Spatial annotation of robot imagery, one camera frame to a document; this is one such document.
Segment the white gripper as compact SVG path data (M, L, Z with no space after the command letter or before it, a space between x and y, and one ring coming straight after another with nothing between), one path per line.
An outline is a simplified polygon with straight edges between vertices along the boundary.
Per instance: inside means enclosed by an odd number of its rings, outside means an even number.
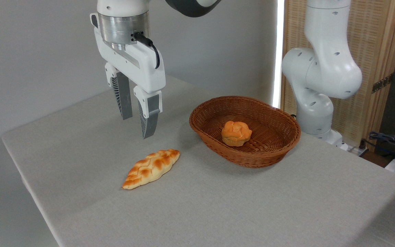
M143 139L153 136L158 115L163 112L160 90L166 85L166 74L160 52L135 37L149 35L149 14L113 17L92 13L90 19L100 55L107 61L108 86L113 88L122 119L133 116L132 80L137 84L133 92L138 99Z

